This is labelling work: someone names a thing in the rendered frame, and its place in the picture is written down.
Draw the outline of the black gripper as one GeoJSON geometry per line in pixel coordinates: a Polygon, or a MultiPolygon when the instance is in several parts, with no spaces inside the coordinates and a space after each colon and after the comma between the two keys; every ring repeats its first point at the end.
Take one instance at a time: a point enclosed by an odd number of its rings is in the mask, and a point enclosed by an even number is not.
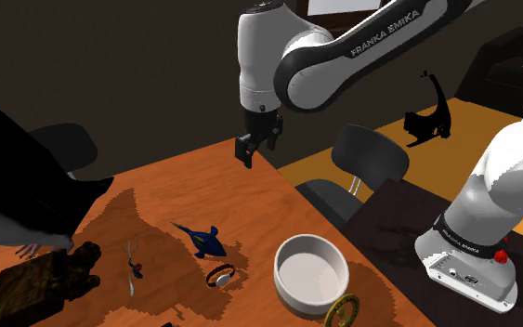
{"type": "Polygon", "coordinates": [[[244,111],[246,135],[235,138],[235,157],[251,169],[252,158],[258,148],[254,137],[267,137],[267,148],[274,150],[282,133],[283,119],[277,110],[255,112],[244,111]]]}

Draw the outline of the blue fish toy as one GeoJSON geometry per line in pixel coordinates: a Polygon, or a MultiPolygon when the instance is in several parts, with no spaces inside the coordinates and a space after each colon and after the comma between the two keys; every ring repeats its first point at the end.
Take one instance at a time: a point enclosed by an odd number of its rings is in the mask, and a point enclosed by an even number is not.
{"type": "Polygon", "coordinates": [[[174,222],[172,222],[172,225],[183,230],[190,236],[193,245],[197,249],[197,252],[194,254],[197,258],[203,259],[206,255],[227,255],[222,243],[216,237],[218,229],[215,226],[212,226],[209,232],[203,232],[194,231],[174,222]]]}

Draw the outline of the dark brown lumpy figure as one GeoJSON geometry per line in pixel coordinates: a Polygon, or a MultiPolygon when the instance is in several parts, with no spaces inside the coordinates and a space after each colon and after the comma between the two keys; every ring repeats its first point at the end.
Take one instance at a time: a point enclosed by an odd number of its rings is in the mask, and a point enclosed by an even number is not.
{"type": "Polygon", "coordinates": [[[100,277],[90,273],[100,257],[100,247],[90,241],[84,242],[67,257],[59,279],[60,294],[64,299],[80,298],[100,285],[100,277]]]}

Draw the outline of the brown wooden block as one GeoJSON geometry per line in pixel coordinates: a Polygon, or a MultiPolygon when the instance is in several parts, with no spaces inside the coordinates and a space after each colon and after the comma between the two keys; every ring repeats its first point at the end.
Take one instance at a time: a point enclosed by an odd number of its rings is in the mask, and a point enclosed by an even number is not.
{"type": "Polygon", "coordinates": [[[31,327],[63,310],[58,282],[66,258],[54,251],[0,272],[0,327],[31,327]]]}

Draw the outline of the round gold medallion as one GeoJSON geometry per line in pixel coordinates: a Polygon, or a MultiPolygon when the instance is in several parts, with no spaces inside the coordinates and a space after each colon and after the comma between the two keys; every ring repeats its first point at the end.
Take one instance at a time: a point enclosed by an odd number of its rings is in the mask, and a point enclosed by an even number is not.
{"type": "Polygon", "coordinates": [[[338,318],[337,327],[351,327],[360,311],[360,300],[355,294],[344,294],[328,310],[323,326],[334,327],[334,318],[338,318]]]}

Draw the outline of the small silver and red figure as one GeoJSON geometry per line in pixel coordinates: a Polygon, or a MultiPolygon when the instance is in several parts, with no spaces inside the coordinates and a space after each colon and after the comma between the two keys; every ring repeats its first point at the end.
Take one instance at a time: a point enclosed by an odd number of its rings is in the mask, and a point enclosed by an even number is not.
{"type": "Polygon", "coordinates": [[[132,242],[130,240],[127,241],[126,247],[123,248],[123,250],[126,252],[128,256],[127,265],[130,267],[130,271],[128,273],[128,283],[129,283],[129,295],[133,296],[135,294],[135,286],[133,283],[133,279],[142,280],[144,278],[144,275],[142,274],[142,265],[140,263],[135,263],[133,254],[138,249],[138,237],[135,236],[136,239],[136,247],[132,248],[132,242]]]}

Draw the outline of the black and white bird figure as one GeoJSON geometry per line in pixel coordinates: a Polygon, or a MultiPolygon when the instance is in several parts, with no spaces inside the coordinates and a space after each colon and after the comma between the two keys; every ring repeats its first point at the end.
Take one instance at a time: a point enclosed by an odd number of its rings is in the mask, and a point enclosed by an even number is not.
{"type": "Polygon", "coordinates": [[[34,255],[73,248],[72,236],[112,177],[76,180],[52,153],[0,111],[0,245],[34,255]]]}

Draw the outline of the dark robot stand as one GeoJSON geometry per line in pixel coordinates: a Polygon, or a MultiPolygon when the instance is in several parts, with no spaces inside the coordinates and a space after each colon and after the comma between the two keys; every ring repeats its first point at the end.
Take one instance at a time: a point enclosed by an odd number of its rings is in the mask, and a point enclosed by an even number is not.
{"type": "Polygon", "coordinates": [[[450,202],[407,181],[387,180],[342,233],[437,327],[523,327],[523,235],[511,231],[506,252],[516,267],[518,298],[496,313],[432,281],[414,251],[450,202]]]}

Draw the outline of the white bowl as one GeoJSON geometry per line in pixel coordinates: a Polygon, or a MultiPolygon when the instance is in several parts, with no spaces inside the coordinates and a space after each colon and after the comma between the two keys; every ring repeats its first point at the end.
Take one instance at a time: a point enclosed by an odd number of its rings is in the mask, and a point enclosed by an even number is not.
{"type": "Polygon", "coordinates": [[[293,309],[325,314],[349,285],[349,268],[340,250],[314,234],[297,234],[284,241],[274,258],[274,284],[293,309]]]}

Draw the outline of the black chair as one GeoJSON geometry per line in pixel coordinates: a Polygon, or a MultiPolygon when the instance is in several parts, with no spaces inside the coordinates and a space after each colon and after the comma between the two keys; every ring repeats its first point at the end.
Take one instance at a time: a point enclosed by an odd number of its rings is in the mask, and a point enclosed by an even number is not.
{"type": "Polygon", "coordinates": [[[361,185],[377,190],[387,179],[399,182],[410,164],[407,152],[392,139],[355,124],[343,127],[331,158],[354,177],[349,189],[325,179],[309,180],[296,189],[337,229],[362,207],[356,197],[361,185]]]}
{"type": "Polygon", "coordinates": [[[88,132],[79,124],[64,123],[43,126],[29,132],[45,146],[66,174],[92,164],[98,158],[98,148],[88,132]]]}

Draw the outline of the window with dark frame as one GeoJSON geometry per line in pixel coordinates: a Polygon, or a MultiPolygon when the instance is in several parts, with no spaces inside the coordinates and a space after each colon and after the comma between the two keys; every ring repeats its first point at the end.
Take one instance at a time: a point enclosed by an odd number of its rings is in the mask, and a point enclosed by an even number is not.
{"type": "Polygon", "coordinates": [[[389,0],[298,0],[301,16],[329,30],[349,29],[389,0]]]}

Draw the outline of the black curved object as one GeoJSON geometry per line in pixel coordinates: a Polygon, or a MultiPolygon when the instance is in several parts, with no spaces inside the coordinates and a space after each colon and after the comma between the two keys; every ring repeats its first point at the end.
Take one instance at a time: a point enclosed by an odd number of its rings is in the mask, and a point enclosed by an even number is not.
{"type": "Polygon", "coordinates": [[[448,138],[451,135],[451,113],[438,79],[427,71],[423,72],[422,77],[431,80],[437,93],[438,104],[427,116],[412,111],[405,113],[403,129],[416,137],[413,143],[407,145],[408,148],[418,146],[435,137],[448,138]]]}

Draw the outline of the yellow rug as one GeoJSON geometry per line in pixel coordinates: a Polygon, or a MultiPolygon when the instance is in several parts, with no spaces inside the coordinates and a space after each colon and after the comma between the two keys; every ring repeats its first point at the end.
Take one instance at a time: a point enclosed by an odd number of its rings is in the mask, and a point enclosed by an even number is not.
{"type": "MultiPolygon", "coordinates": [[[[452,201],[495,134],[519,119],[457,98],[450,99],[448,104],[452,121],[448,138],[437,137],[409,148],[407,145],[413,142],[413,136],[403,129],[402,120],[381,126],[377,131],[407,151],[410,158],[407,181],[452,201]]],[[[347,189],[353,176],[334,165],[331,151],[310,155],[280,168],[279,172],[294,186],[320,178],[347,189]]]]}

